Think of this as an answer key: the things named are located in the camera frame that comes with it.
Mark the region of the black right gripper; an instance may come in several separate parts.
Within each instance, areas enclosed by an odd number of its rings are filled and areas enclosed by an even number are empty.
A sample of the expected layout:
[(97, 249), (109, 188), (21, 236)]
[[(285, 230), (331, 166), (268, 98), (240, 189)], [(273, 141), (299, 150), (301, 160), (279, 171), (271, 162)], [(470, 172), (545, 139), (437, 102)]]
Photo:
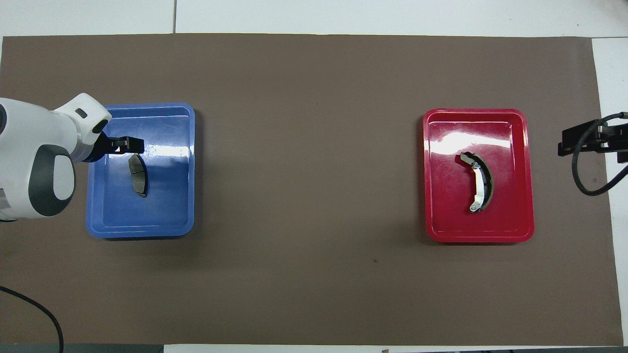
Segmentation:
[(579, 138), (588, 128), (595, 129), (585, 138), (581, 152), (613, 153), (617, 154), (617, 163), (628, 162), (628, 124), (609, 126), (608, 123), (598, 123), (598, 119), (576, 125), (562, 131), (562, 141), (558, 143), (557, 155), (560, 157), (573, 154)]

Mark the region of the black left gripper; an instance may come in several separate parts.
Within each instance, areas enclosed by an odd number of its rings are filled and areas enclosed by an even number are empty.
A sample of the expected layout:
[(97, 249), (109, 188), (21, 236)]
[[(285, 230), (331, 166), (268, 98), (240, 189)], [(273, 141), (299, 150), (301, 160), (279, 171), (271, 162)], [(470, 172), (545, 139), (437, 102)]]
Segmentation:
[(144, 140), (122, 136), (119, 138), (108, 137), (105, 133), (99, 134), (92, 146), (90, 154), (83, 159), (85, 163), (93, 163), (103, 158), (106, 154), (126, 154), (144, 152)]

